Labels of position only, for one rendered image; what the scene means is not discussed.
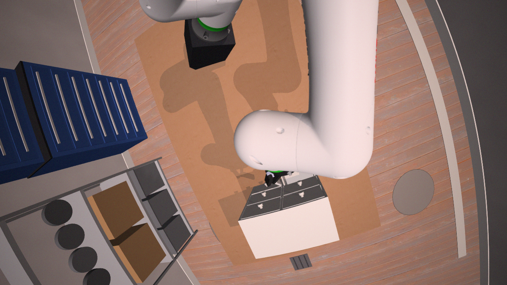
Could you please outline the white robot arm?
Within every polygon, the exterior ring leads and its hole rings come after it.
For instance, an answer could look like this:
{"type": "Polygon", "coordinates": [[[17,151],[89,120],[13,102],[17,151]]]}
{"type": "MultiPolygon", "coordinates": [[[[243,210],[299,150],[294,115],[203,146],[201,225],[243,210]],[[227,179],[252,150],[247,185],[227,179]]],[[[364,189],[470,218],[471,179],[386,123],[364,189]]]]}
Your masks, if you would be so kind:
{"type": "MultiPolygon", "coordinates": [[[[157,22],[192,19],[194,34],[224,40],[243,0],[139,0],[157,22]]],[[[379,0],[302,0],[309,110],[256,110],[239,121],[234,146],[248,166],[277,176],[332,179],[360,173],[373,152],[379,0]]]]}

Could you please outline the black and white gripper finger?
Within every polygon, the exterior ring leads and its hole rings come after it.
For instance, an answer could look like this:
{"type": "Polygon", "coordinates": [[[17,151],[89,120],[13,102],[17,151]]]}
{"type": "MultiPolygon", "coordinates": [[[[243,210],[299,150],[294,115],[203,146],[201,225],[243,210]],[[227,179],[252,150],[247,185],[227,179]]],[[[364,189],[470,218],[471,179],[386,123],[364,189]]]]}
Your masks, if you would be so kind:
{"type": "Polygon", "coordinates": [[[271,186],[271,184],[276,184],[276,185],[279,185],[281,186],[281,182],[280,182],[280,178],[281,176],[277,176],[277,175],[274,175],[273,173],[270,173],[268,170],[265,170],[265,183],[267,184],[267,186],[271,186]]]}

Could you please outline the white chest of drawers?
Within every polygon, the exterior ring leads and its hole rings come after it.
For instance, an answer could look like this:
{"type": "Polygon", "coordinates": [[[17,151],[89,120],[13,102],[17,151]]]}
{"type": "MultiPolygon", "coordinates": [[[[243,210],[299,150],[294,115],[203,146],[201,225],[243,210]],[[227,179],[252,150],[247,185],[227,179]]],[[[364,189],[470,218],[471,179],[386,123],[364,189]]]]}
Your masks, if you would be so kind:
{"type": "MultiPolygon", "coordinates": [[[[280,210],[241,219],[239,225],[255,258],[287,254],[340,240],[327,193],[316,175],[325,197],[283,209],[284,183],[280,210]]],[[[280,188],[277,187],[277,188],[280,188]]],[[[275,188],[275,189],[277,189],[275,188]]]]}

